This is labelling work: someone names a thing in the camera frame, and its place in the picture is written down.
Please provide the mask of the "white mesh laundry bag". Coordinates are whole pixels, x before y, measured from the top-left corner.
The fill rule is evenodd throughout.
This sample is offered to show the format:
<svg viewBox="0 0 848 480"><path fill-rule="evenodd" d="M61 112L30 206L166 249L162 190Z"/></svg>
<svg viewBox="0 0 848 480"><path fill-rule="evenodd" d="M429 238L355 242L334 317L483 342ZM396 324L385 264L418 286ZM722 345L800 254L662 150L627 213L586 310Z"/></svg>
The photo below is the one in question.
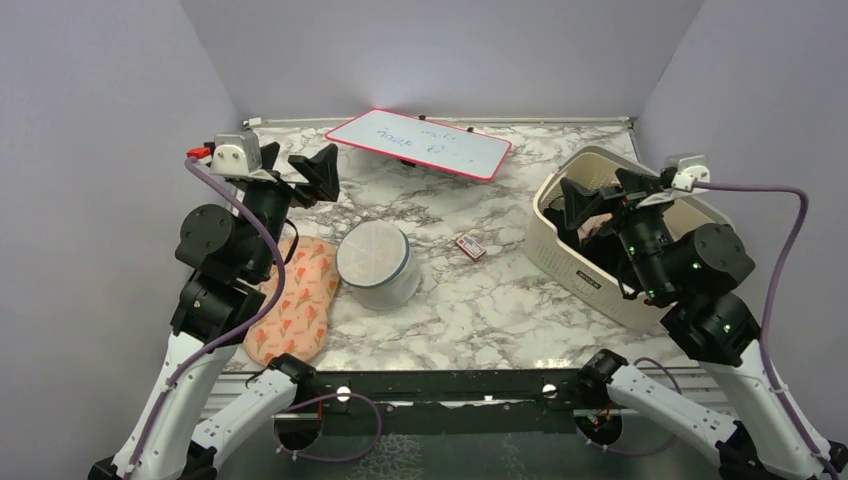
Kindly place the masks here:
<svg viewBox="0 0 848 480"><path fill-rule="evenodd" d="M421 280L407 235L383 220L363 222L345 235L337 249L336 268L353 297L377 311L404 305Z"/></svg>

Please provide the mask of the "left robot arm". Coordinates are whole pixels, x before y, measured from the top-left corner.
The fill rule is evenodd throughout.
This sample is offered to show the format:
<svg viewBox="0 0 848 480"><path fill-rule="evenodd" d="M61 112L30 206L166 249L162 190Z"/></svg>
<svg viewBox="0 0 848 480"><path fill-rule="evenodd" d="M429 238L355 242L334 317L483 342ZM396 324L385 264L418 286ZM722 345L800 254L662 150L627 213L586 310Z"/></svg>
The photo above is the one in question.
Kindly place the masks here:
<svg viewBox="0 0 848 480"><path fill-rule="evenodd" d="M278 241L290 208L337 200L338 148L311 157L292 155L301 180L274 170L277 144L244 152L207 143L189 151L186 169L215 190L222 204L191 211L175 256L192 270L171 319L165 358L144 410L113 456L96 462L92 479L213 479L225 460L274 413L313 401L314 369L285 353L275 357L234 402L210 418L204 407L248 329L266 316L283 292L258 286L291 257Z"/></svg>

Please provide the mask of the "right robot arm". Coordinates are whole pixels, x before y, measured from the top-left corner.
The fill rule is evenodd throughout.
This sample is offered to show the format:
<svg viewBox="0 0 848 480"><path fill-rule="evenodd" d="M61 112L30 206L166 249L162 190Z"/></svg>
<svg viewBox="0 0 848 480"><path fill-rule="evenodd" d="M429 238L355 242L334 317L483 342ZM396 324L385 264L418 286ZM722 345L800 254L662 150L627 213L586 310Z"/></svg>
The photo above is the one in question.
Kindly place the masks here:
<svg viewBox="0 0 848 480"><path fill-rule="evenodd" d="M679 238L667 228L664 214L675 200L714 188L709 170L681 165L657 176L627 169L616 176L615 186L597 190L563 180L565 224L607 216L602 232L620 241L637 292L664 310L669 337L713 378L734 415L691 401L606 349L578 371L579 398L653 420L698 449L724 479L837 478L846 446L824 438L803 416L770 358L769 318L756 319L736 294L755 267L740 237L719 223Z"/></svg>

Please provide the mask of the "pink bra in basket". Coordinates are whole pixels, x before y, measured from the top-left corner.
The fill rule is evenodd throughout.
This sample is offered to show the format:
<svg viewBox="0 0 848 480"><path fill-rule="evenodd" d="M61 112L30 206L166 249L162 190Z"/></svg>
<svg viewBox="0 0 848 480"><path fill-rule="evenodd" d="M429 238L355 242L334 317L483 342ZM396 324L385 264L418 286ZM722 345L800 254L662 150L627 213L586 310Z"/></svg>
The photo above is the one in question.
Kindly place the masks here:
<svg viewBox="0 0 848 480"><path fill-rule="evenodd" d="M612 218L612 215L600 214L588 218L577 230L581 243L587 242Z"/></svg>

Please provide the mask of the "cream laundry basket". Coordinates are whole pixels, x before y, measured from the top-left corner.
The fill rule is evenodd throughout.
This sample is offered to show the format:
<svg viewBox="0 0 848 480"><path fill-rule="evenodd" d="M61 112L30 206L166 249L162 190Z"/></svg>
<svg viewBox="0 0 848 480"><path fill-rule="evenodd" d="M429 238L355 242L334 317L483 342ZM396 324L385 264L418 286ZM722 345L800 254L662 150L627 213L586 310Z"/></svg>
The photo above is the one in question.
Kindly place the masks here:
<svg viewBox="0 0 848 480"><path fill-rule="evenodd" d="M559 195L560 181L568 178L588 189L611 187L607 206L611 213L623 199L615 171L625 168L656 175L600 147L585 147L572 155L534 199L535 216L529 227L527 256L544 272L581 300L617 323L646 330L669 315L673 331L718 334L722 325L735 329L747 320L747 310L732 296L755 268L731 224L698 200L699 192L663 191L648 196L639 207L672 202L665 222L673 242L659 252L628 255L623 250L620 279L598 268L561 242L556 227L543 210Z"/></svg>

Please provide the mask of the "pink floral laundry bag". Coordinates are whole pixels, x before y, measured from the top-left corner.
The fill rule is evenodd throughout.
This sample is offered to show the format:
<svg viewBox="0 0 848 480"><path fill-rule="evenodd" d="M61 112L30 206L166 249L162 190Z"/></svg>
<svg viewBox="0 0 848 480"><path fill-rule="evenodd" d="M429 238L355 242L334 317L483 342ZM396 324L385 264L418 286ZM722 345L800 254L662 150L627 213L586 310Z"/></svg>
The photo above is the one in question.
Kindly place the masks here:
<svg viewBox="0 0 848 480"><path fill-rule="evenodd" d="M337 247L314 236L299 239L285 266L284 291L274 308L246 334L243 348L259 365L283 353L308 362L324 346L329 311L340 285Z"/></svg>

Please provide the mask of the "red framed whiteboard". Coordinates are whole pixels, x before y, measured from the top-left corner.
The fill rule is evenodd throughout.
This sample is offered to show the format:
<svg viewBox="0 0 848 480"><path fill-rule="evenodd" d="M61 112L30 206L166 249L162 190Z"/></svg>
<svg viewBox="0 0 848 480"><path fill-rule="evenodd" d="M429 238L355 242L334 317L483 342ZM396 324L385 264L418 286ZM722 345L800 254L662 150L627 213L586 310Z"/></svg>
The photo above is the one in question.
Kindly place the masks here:
<svg viewBox="0 0 848 480"><path fill-rule="evenodd" d="M382 109L346 121L325 138L480 181L492 180L512 149L506 139Z"/></svg>

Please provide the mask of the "small red card box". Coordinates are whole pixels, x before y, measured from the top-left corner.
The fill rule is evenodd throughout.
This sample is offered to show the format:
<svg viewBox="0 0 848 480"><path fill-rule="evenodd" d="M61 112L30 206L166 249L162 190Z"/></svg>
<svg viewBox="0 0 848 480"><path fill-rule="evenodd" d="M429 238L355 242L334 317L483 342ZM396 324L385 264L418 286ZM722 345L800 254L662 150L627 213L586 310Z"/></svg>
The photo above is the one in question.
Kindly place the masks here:
<svg viewBox="0 0 848 480"><path fill-rule="evenodd" d="M468 234L461 235L455 243L457 247L474 262L480 260L486 254L486 249Z"/></svg>

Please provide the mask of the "black front mounting rail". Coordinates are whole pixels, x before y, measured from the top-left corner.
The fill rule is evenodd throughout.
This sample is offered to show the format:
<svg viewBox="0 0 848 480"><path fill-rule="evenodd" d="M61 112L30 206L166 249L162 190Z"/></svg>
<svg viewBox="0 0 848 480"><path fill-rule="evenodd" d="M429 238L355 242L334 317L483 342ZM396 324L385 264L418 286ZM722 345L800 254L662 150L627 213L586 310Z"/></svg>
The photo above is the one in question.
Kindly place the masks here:
<svg viewBox="0 0 848 480"><path fill-rule="evenodd" d="M613 443L620 409L580 391L575 369L324 371L273 418L277 437L583 433Z"/></svg>

